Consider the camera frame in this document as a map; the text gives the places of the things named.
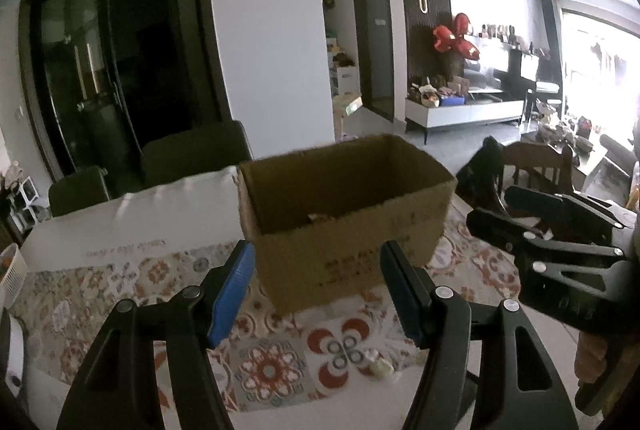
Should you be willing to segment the person's right hand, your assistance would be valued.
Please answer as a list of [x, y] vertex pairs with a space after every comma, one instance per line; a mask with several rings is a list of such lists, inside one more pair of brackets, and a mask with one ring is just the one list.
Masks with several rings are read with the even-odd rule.
[[[579, 334], [577, 351], [574, 361], [574, 372], [579, 380], [579, 387], [582, 389], [590, 384], [595, 384], [608, 368], [606, 360], [608, 353], [608, 343], [600, 337], [588, 335], [585, 332]], [[617, 361], [614, 370], [615, 386], [606, 396], [602, 414], [605, 418], [610, 416], [615, 405], [623, 396], [626, 387], [629, 386], [634, 373], [638, 367], [639, 346], [626, 346]]]

